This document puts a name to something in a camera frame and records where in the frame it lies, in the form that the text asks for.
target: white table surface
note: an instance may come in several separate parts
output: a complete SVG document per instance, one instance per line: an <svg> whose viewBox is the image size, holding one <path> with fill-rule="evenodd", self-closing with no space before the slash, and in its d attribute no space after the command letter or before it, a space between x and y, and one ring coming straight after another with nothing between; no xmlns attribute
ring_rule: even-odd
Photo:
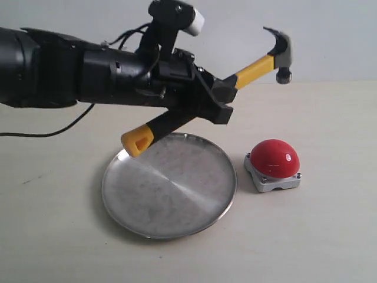
<svg viewBox="0 0 377 283"><path fill-rule="evenodd" d="M59 129L87 107L0 107L0 131ZM172 242L115 224L101 179L120 136L161 109L96 106L48 139L0 138L0 282L377 282L377 81L250 85L227 126L180 131L218 144L239 188L211 228ZM300 188L257 193L243 168L258 142L298 152Z"/></svg>

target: red dome button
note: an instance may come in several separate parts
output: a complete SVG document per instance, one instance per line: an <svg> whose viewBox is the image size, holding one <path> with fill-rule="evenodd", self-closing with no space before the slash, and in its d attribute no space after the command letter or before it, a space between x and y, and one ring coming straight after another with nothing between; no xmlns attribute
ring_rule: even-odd
<svg viewBox="0 0 377 283"><path fill-rule="evenodd" d="M300 168L299 156L292 146L282 140L265 140L250 153L250 161L260 173L272 178L288 178Z"/></svg>

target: stainless steel plate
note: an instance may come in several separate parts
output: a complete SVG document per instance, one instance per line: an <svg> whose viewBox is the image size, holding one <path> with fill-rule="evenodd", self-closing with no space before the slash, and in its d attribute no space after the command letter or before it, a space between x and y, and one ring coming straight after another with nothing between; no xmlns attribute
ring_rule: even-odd
<svg viewBox="0 0 377 283"><path fill-rule="evenodd" d="M200 232L232 205L236 171L212 142L173 133L132 158L122 150L102 183L108 213L141 236L174 239Z"/></svg>

